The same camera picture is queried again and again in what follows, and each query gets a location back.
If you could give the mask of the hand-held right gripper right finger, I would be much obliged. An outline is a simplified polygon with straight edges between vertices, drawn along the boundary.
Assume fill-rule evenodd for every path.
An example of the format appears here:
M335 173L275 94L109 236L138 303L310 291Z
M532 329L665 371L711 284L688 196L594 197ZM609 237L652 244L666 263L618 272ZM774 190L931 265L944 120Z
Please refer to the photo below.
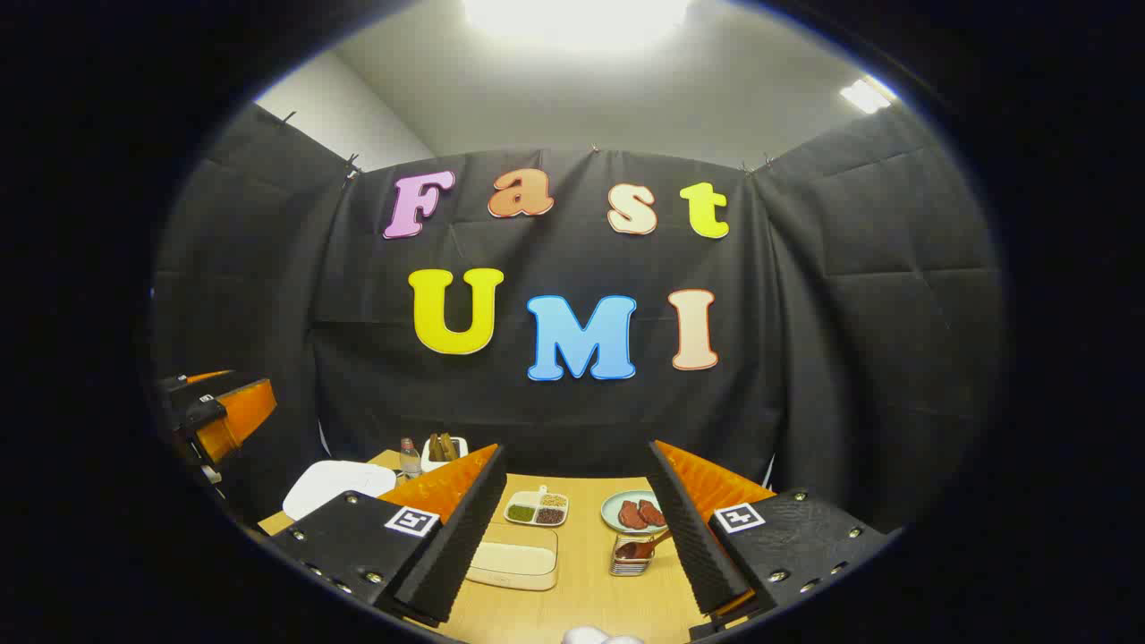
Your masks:
M834 587L892 545L900 531L860 521L822 495L773 493L674 445L648 445L647 481L714 641L736 621L769 616Z

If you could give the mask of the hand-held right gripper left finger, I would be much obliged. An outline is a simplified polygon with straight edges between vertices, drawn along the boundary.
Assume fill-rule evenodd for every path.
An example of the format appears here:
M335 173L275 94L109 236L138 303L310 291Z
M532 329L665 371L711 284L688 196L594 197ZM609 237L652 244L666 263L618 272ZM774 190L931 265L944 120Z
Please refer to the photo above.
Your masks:
M269 541L331 589L437 627L499 505L506 464L493 443L380 496L346 489Z

